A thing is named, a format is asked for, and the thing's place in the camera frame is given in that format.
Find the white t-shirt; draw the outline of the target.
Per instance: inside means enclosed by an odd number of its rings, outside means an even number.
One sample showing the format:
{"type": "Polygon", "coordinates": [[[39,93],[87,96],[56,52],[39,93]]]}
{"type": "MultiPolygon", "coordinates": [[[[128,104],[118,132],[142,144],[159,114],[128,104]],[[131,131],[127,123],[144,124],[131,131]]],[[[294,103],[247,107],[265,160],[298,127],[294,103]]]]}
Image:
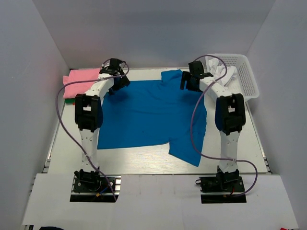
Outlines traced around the white t-shirt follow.
{"type": "Polygon", "coordinates": [[[225,87],[229,85],[231,80],[235,80],[238,77],[238,71],[235,66],[225,68],[225,65],[220,63],[217,58],[209,57],[206,63],[208,64],[207,70],[215,79],[222,77],[227,71],[227,74],[219,80],[219,83],[225,87]]]}

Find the blue t-shirt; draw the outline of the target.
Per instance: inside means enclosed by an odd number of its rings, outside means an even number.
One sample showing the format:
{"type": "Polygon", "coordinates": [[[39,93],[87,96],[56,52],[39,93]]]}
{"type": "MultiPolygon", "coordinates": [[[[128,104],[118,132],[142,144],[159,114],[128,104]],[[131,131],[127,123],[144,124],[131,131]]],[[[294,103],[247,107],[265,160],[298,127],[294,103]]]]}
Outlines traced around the blue t-shirt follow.
{"type": "Polygon", "coordinates": [[[160,80],[133,81],[103,100],[99,150],[169,144],[169,154],[199,166],[206,132],[201,93],[180,90],[182,71],[161,73],[160,80]]]}

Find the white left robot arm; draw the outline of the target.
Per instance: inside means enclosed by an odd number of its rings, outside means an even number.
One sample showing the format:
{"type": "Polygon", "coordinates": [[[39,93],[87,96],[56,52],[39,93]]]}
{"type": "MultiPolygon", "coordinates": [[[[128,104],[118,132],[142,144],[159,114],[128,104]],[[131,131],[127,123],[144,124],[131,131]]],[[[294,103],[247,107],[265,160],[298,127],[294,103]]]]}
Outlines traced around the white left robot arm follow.
{"type": "Polygon", "coordinates": [[[98,73],[97,81],[83,94],[75,97],[75,123],[81,136],[82,169],[99,171],[97,142],[99,129],[103,123],[102,102],[106,94],[113,94],[130,85],[127,77],[129,67],[126,61],[110,58],[98,73]]]}

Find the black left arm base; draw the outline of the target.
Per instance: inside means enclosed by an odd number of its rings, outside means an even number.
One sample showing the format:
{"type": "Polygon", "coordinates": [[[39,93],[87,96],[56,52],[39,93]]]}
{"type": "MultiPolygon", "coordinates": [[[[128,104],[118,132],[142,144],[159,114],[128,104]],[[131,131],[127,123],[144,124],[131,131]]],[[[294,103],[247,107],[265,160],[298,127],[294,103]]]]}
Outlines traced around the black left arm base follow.
{"type": "Polygon", "coordinates": [[[104,177],[98,172],[74,172],[70,202],[115,203],[121,186],[120,176],[104,177]]]}

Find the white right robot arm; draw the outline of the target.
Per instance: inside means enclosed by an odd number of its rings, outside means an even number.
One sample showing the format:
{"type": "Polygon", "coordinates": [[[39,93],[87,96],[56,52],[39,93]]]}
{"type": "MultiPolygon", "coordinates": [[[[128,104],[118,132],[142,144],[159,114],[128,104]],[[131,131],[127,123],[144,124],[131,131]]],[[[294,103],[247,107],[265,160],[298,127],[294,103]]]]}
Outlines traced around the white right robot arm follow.
{"type": "Polygon", "coordinates": [[[189,71],[182,73],[180,88],[205,92],[215,102],[214,121],[221,137],[218,174],[227,182],[236,180],[238,139],[246,123],[243,95],[231,93],[211,73],[204,72],[199,60],[189,63],[189,71]]]}

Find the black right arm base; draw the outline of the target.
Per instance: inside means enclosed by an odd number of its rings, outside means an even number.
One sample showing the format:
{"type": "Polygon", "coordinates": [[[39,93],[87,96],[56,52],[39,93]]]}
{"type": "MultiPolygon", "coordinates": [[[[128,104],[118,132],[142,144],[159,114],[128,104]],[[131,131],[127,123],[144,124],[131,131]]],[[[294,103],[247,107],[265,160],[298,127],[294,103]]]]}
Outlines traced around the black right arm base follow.
{"type": "Polygon", "coordinates": [[[222,172],[218,169],[215,176],[200,177],[195,184],[201,190],[202,204],[246,203],[243,179],[239,170],[222,172]]]}

